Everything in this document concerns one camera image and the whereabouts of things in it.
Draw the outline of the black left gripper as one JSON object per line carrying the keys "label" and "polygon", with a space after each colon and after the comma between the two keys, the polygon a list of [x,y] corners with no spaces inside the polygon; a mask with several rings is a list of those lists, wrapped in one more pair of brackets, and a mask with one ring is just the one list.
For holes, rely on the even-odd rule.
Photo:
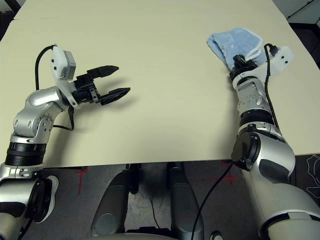
{"label": "black left gripper", "polygon": [[76,80],[73,81],[75,87],[75,90],[72,92],[73,98],[78,104],[99,102],[104,106],[124,97],[131,90],[130,87],[117,88],[100,96],[94,84],[94,78],[104,78],[118,70],[118,66],[105,65],[90,69],[86,74],[77,76]]}

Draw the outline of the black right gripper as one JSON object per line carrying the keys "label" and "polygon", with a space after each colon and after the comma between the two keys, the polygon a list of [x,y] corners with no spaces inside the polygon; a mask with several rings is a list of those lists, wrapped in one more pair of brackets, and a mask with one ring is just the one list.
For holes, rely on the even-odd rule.
{"label": "black right gripper", "polygon": [[230,78],[235,78],[238,75],[244,72],[252,71],[257,67],[257,65],[252,60],[246,61],[243,55],[239,55],[239,54],[235,55],[233,57],[233,61],[234,61],[234,68],[229,73]]}

